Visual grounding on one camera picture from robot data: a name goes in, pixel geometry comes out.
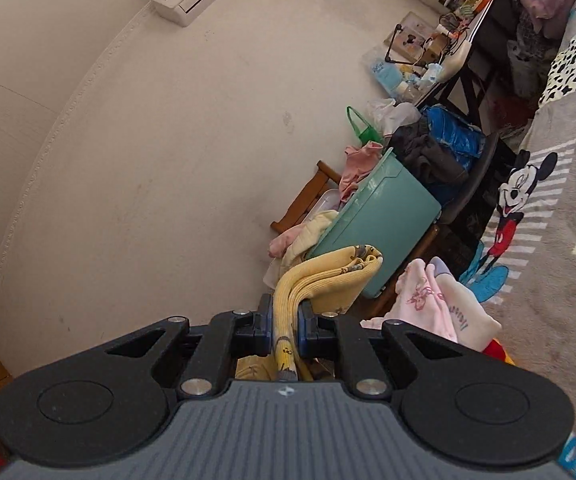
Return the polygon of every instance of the blue bag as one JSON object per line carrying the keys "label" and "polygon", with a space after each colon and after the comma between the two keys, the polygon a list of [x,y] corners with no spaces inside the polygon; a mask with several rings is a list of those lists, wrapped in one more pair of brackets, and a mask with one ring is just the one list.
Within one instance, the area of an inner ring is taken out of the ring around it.
{"label": "blue bag", "polygon": [[423,113],[428,118],[430,135],[447,146],[458,163],[470,171],[473,161],[481,156],[484,148],[485,137],[481,130],[442,105],[427,107]]}

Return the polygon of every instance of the wall molding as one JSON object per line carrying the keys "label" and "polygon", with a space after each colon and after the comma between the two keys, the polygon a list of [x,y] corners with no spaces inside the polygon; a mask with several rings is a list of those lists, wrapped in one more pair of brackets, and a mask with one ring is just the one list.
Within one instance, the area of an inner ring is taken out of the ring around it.
{"label": "wall molding", "polygon": [[21,218],[22,213],[24,212],[24,207],[26,203],[30,200],[31,197],[31,190],[33,189],[33,184],[38,179],[38,175],[44,166],[44,161],[49,156],[50,151],[52,150],[52,145],[55,140],[59,137],[60,133],[62,132],[64,126],[68,123],[70,117],[75,113],[78,105],[84,98],[86,91],[95,83],[97,77],[104,71],[104,69],[110,63],[111,58],[114,54],[116,54],[117,50],[119,50],[124,44],[132,32],[138,28],[142,23],[146,22],[148,18],[155,12],[154,4],[152,2],[148,2],[145,7],[142,8],[133,18],[128,22],[128,24],[122,29],[122,31],[115,36],[114,40],[108,45],[108,47],[103,51],[101,56],[97,58],[97,61],[92,65],[88,73],[84,75],[83,79],[77,86],[76,90],[70,96],[70,99],[63,107],[62,112],[60,113],[57,120],[52,125],[50,132],[46,136],[46,140],[44,141],[44,145],[39,150],[37,157],[34,160],[32,169],[30,170],[30,175],[27,180],[27,184],[24,186],[24,190],[21,193],[20,199],[17,202],[17,208],[15,209],[14,214],[8,224],[8,228],[4,234],[4,239],[1,243],[0,247],[0,287],[1,287],[1,280],[4,275],[4,270],[6,267],[6,260],[8,257],[8,250],[12,243],[13,237],[15,235],[15,228],[17,227],[17,222]]}

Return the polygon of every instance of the white container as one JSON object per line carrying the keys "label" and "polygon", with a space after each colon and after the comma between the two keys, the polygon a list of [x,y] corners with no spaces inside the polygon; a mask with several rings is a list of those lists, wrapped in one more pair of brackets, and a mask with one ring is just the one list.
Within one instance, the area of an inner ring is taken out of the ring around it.
{"label": "white container", "polygon": [[338,189],[328,189],[321,195],[321,198],[317,200],[317,203],[310,210],[308,215],[303,219],[302,224],[305,222],[310,222],[317,213],[322,211],[329,211],[330,209],[338,210],[339,204],[341,203],[341,193]]}

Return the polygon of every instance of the orange item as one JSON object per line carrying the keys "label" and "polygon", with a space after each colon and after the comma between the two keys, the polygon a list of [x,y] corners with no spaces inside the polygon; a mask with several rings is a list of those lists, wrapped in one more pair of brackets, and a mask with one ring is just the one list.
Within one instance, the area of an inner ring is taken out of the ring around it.
{"label": "orange item", "polygon": [[503,361],[504,363],[507,363],[509,365],[516,366],[512,358],[504,350],[504,348],[501,346],[501,343],[499,343],[497,339],[492,339],[492,341],[490,341],[490,344],[487,347],[485,347],[485,350],[482,353],[484,353],[487,356],[494,357],[495,359]]}

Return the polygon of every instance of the wooden chair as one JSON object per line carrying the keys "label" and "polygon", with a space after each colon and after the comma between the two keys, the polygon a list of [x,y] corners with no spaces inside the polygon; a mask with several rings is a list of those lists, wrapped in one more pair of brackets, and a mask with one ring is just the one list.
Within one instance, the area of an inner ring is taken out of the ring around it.
{"label": "wooden chair", "polygon": [[321,198],[328,189],[333,186],[328,184],[332,180],[337,186],[341,180],[341,175],[335,170],[330,168],[325,162],[319,160],[317,163],[317,172],[315,176],[304,186],[301,192],[297,195],[296,199],[290,204],[286,214],[278,222],[273,222],[270,227],[281,234],[291,227],[303,222],[303,219],[315,206],[317,200]]}

